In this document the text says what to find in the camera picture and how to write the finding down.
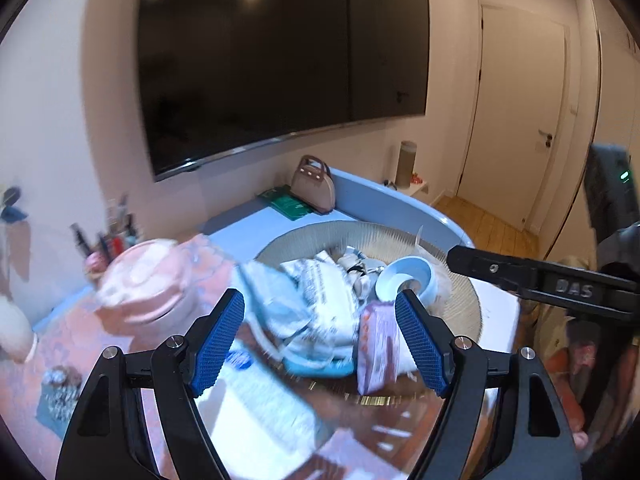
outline cylindrical speaker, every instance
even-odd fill
[[[400,156],[398,157],[398,169],[396,170],[396,186],[406,189],[411,184],[411,177],[414,174],[415,152],[418,146],[410,140],[403,140],[400,143]]]

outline wall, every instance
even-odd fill
[[[554,141],[554,149],[548,165],[547,174],[542,193],[538,196],[534,205],[533,215],[529,219],[529,229],[537,233],[540,230],[543,220],[549,210],[553,196],[556,193],[562,168],[566,160],[569,144],[574,130],[575,116],[571,113],[578,107],[578,92],[580,86],[580,29],[578,26],[578,13],[575,0],[479,0],[480,3],[495,4],[498,6],[515,7],[535,14],[546,16],[554,22],[560,23],[568,28],[568,100],[562,104],[561,120],[558,135]],[[476,0],[476,20],[478,20],[478,1]],[[470,34],[475,34],[475,41],[478,41],[478,26],[470,30]],[[452,145],[447,153],[450,154],[449,173],[444,186],[453,192],[458,187],[458,180],[462,174],[464,158],[466,156],[466,144],[470,137],[470,132],[459,131],[460,136],[451,139]]]
[[[124,191],[145,234],[167,236],[285,182],[305,152],[373,180],[393,177],[403,139],[418,142],[428,197],[443,191],[446,141],[468,132],[473,104],[475,75],[463,69],[477,59],[466,40],[469,0],[430,0],[425,117],[316,133],[160,183],[138,109],[136,1],[30,0],[0,44],[0,182],[22,186],[30,213],[0,227],[0,293],[32,322],[85,283],[69,225],[103,229],[105,200]]]
[[[596,27],[593,3],[591,0],[576,0],[578,19],[580,22],[580,98],[578,115],[575,120],[574,136],[569,148],[562,178],[553,198],[549,213],[545,218],[538,237],[541,255],[544,255],[562,226],[568,211],[568,204],[575,195],[575,190],[582,179],[582,171],[586,153],[593,135],[600,88],[600,51],[598,47],[598,31]],[[590,244],[585,244],[585,237],[591,237],[588,228],[588,212],[584,190],[580,186],[575,205],[558,242],[550,252],[551,260],[559,260],[574,255],[589,260],[593,257]]]

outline screw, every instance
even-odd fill
[[[453,343],[461,350],[469,350],[473,346],[473,341],[465,335],[459,335]]]
[[[105,359],[113,359],[116,355],[118,355],[117,346],[107,346],[107,348],[102,351],[102,357]]]
[[[184,338],[181,335],[172,335],[165,343],[169,348],[180,348],[184,343]]]
[[[533,351],[533,348],[525,346],[524,348],[520,349],[520,355],[525,359],[531,360],[536,356],[536,353]]]

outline handbag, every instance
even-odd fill
[[[290,193],[319,213],[329,213],[335,208],[334,181],[331,180],[329,167],[316,156],[304,155],[300,159],[293,174]]]

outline black tv screen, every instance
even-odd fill
[[[140,0],[156,178],[332,124],[423,114],[429,0]]]

